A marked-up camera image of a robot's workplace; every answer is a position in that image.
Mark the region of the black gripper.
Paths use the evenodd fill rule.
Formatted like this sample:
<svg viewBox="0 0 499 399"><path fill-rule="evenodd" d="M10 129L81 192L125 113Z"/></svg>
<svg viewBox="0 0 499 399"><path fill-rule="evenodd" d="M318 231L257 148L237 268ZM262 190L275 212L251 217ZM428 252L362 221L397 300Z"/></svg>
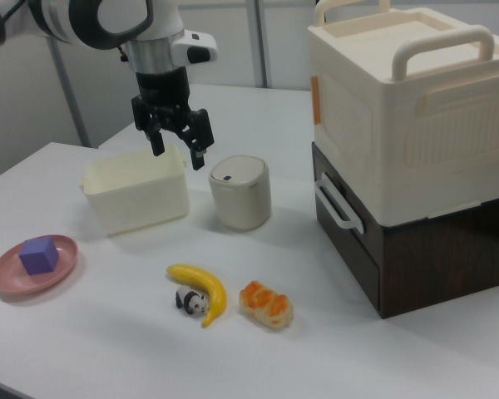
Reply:
<svg viewBox="0 0 499 399"><path fill-rule="evenodd" d="M162 74L136 75L140 94L131 100L136 129L144 131L154 156L165 152L161 131L171 131L190 150L193 170L205 166L205 153L215 142L207 110L191 110L185 68Z"/></svg>

